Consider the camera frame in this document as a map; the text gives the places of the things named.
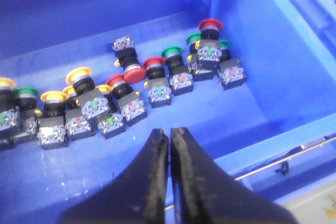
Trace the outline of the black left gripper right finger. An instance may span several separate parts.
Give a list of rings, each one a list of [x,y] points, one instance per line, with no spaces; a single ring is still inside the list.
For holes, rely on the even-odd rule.
[[[177,223],[297,223],[223,171],[188,128],[171,129],[170,152]]]

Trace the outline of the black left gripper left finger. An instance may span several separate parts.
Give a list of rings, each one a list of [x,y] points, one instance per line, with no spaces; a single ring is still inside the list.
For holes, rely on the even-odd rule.
[[[168,166],[169,139],[153,129],[120,175],[66,210],[58,223],[164,223]]]

